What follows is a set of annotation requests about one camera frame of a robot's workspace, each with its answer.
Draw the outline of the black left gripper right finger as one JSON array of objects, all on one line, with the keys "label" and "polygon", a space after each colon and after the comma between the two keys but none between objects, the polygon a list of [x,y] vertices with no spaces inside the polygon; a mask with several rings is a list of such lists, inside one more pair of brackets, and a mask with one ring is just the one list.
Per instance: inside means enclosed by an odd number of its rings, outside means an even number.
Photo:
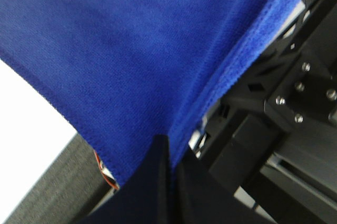
[{"label": "black left gripper right finger", "polygon": [[195,166],[178,166],[177,191],[180,223],[255,223],[249,208]]}]

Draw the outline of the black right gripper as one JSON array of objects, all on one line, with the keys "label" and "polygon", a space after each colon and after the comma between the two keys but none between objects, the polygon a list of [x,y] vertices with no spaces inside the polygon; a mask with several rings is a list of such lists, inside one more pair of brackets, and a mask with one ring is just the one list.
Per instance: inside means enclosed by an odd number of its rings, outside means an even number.
[{"label": "black right gripper", "polygon": [[336,0],[304,3],[216,103],[194,152],[277,223],[336,223]]}]

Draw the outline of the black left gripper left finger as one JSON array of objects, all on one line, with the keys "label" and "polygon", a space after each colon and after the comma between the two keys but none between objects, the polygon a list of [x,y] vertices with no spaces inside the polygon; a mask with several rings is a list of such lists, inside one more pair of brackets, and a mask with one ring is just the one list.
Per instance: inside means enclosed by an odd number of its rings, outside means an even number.
[{"label": "black left gripper left finger", "polygon": [[166,135],[154,136],[132,177],[79,223],[170,223],[168,143]]}]

